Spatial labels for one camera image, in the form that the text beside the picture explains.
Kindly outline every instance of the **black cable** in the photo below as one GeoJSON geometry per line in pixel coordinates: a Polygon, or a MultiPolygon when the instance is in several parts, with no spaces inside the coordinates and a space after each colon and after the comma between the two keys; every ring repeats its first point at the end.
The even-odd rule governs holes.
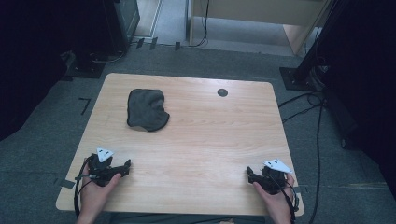
{"type": "Polygon", "coordinates": [[[205,14],[205,33],[204,33],[204,37],[202,38],[201,42],[197,45],[193,45],[190,46],[191,48],[196,48],[196,47],[200,47],[201,45],[203,45],[207,39],[207,14],[209,12],[209,2],[210,0],[207,0],[207,4],[206,4],[206,14],[205,14]]]}
{"type": "Polygon", "coordinates": [[[81,189],[78,191],[77,196],[81,193],[81,191],[85,188],[85,186],[87,186],[91,182],[92,182],[92,180],[90,180],[90,182],[86,183],[85,185],[81,186],[81,189]]]}
{"type": "Polygon", "coordinates": [[[299,99],[299,98],[301,98],[301,97],[303,97],[303,96],[310,95],[310,94],[313,94],[313,93],[315,93],[315,92],[316,92],[316,91],[311,91],[311,92],[308,92],[308,93],[304,93],[304,94],[295,96],[295,97],[293,97],[293,98],[291,98],[291,99],[289,99],[289,100],[283,102],[282,104],[278,105],[277,107],[280,108],[280,107],[282,107],[282,106],[284,106],[284,105],[286,105],[286,104],[288,104],[288,103],[290,103],[290,102],[293,102],[293,101],[295,101],[295,100],[297,100],[297,99],[299,99]]]}
{"type": "MultiPolygon", "coordinates": [[[[151,45],[151,43],[148,43],[148,42],[143,42],[143,44],[145,44],[145,45],[151,45]]],[[[155,45],[159,45],[159,46],[166,46],[166,47],[175,47],[175,45],[171,45],[171,44],[155,44],[155,45]]],[[[183,48],[192,48],[192,46],[181,46],[181,47],[183,47],[183,48]]]]}
{"type": "Polygon", "coordinates": [[[84,163],[82,163],[81,169],[79,170],[78,173],[78,177],[76,178],[77,182],[76,182],[76,186],[75,186],[75,196],[74,196],[74,206],[75,206],[75,213],[76,213],[76,217],[79,216],[79,204],[78,204],[78,195],[79,195],[79,191],[78,191],[78,186],[79,186],[79,181],[80,181],[80,177],[82,175],[82,172],[84,171],[85,166],[87,165],[88,161],[90,161],[92,158],[92,156],[90,156],[88,159],[86,159],[84,161],[84,163]]]}
{"type": "Polygon", "coordinates": [[[282,119],[282,123],[286,123],[286,121],[288,121],[289,119],[292,119],[292,118],[296,117],[297,115],[304,114],[304,113],[310,111],[311,109],[313,109],[315,107],[318,107],[318,105],[312,105],[311,107],[309,107],[309,108],[307,108],[305,110],[302,110],[302,111],[300,111],[298,113],[295,113],[295,114],[291,115],[290,117],[288,117],[286,119],[282,119]]]}
{"type": "Polygon", "coordinates": [[[93,62],[93,63],[114,63],[114,62],[118,61],[120,58],[122,58],[122,56],[124,56],[124,54],[125,54],[125,53],[122,52],[121,55],[120,55],[118,58],[113,59],[113,60],[108,60],[108,61],[92,60],[92,62],[93,62]]]}
{"type": "Polygon", "coordinates": [[[285,190],[283,190],[280,185],[274,180],[274,178],[269,175],[271,177],[271,179],[274,181],[274,183],[277,184],[277,186],[279,187],[280,191],[283,193],[283,195],[285,196],[286,202],[288,203],[289,206],[289,210],[290,210],[290,215],[291,215],[291,224],[294,224],[295,220],[296,220],[296,216],[294,214],[294,207],[293,207],[293,203],[291,202],[290,197],[288,196],[288,194],[286,194],[285,190]]]}
{"type": "Polygon", "coordinates": [[[288,183],[288,181],[285,181],[291,188],[291,190],[293,191],[293,195],[294,195],[294,212],[297,212],[299,210],[298,205],[300,203],[300,199],[297,197],[297,193],[296,190],[294,189],[294,187],[288,183]]]}
{"type": "Polygon", "coordinates": [[[320,150],[319,150],[319,132],[320,132],[320,121],[321,121],[321,114],[323,110],[323,104],[320,106],[319,111],[319,118],[318,118],[318,128],[317,128],[317,159],[318,159],[318,179],[317,179],[317,193],[315,198],[315,206],[314,211],[312,213],[311,219],[309,220],[309,224],[314,222],[315,215],[317,214],[318,210],[318,200],[319,200],[319,184],[320,184],[320,150]]]}
{"type": "Polygon", "coordinates": [[[307,100],[308,100],[308,103],[311,104],[311,105],[322,105],[322,104],[323,104],[323,100],[320,99],[320,97],[318,97],[318,96],[315,95],[315,94],[310,94],[310,95],[308,95],[307,100]],[[311,102],[310,99],[311,99],[312,96],[315,96],[315,97],[319,100],[319,102],[318,102],[317,104],[314,104],[314,103],[311,102]]]}

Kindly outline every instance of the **hand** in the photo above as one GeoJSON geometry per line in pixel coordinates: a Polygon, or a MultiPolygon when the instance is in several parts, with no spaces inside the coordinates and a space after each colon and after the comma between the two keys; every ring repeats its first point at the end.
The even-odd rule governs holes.
{"type": "MultiPolygon", "coordinates": [[[[83,174],[87,175],[88,173],[88,165],[86,165],[83,174]]],[[[93,223],[96,220],[105,207],[108,195],[118,185],[120,179],[121,174],[116,174],[105,187],[100,187],[94,182],[89,183],[91,181],[89,177],[85,176],[82,178],[82,186],[89,184],[81,190],[81,211],[77,224],[93,223]]]]}
{"type": "MultiPolygon", "coordinates": [[[[294,179],[291,176],[291,174],[286,174],[286,181],[293,186],[294,184],[294,179]]],[[[285,195],[282,192],[279,192],[278,194],[271,195],[267,193],[262,186],[254,182],[253,183],[254,188],[257,190],[257,192],[260,194],[262,199],[264,200],[265,206],[267,208],[267,211],[271,217],[271,219],[276,223],[276,224],[285,224],[285,223],[290,223],[291,221],[291,214],[290,214],[290,209],[288,206],[288,203],[286,202],[285,195]]],[[[290,187],[284,188],[285,193],[289,196],[290,200],[293,201],[293,193],[291,191],[290,187]]]]}

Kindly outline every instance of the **vr controller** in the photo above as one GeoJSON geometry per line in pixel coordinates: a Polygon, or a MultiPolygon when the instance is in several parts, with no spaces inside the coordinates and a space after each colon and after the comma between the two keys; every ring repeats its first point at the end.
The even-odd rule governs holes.
{"type": "Polygon", "coordinates": [[[90,179],[97,185],[104,187],[106,182],[110,181],[116,174],[121,174],[121,177],[129,174],[131,160],[125,162],[123,166],[111,167],[112,160],[113,157],[109,157],[105,161],[100,162],[97,154],[91,155],[91,159],[88,161],[88,166],[90,167],[89,174],[90,179]]]}
{"type": "Polygon", "coordinates": [[[279,193],[286,185],[285,173],[273,170],[268,166],[264,166],[262,169],[262,176],[255,175],[253,170],[247,167],[247,180],[250,184],[259,183],[265,191],[273,195],[279,193]]]}

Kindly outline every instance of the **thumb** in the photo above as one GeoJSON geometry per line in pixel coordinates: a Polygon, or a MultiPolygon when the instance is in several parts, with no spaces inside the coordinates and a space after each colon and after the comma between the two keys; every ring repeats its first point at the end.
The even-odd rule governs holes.
{"type": "Polygon", "coordinates": [[[108,182],[108,184],[105,186],[108,192],[113,190],[119,184],[120,179],[121,179],[121,174],[116,174],[111,178],[110,182],[108,182]]]}
{"type": "Polygon", "coordinates": [[[253,183],[253,186],[254,186],[254,188],[256,189],[256,191],[260,194],[260,196],[262,196],[262,198],[263,198],[264,200],[267,199],[268,196],[271,196],[271,194],[267,193],[267,192],[262,188],[262,186],[261,186],[259,183],[254,182],[254,183],[253,183]]]}

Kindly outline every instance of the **floor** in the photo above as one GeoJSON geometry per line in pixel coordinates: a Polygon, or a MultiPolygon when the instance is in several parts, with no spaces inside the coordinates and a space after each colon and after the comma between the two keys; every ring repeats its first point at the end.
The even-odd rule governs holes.
{"type": "MultiPolygon", "coordinates": [[[[180,42],[181,46],[188,46],[186,2],[186,0],[138,0],[141,21],[136,29],[135,40],[145,38],[145,42],[151,43],[152,39],[157,37],[157,44],[175,45],[176,42],[180,42]]],[[[304,57],[315,41],[318,28],[314,30],[298,55],[293,54],[281,24],[209,18],[206,30],[207,39],[200,46],[203,49],[304,57]]],[[[204,33],[204,20],[194,18],[193,45],[201,42],[204,33]]]]}

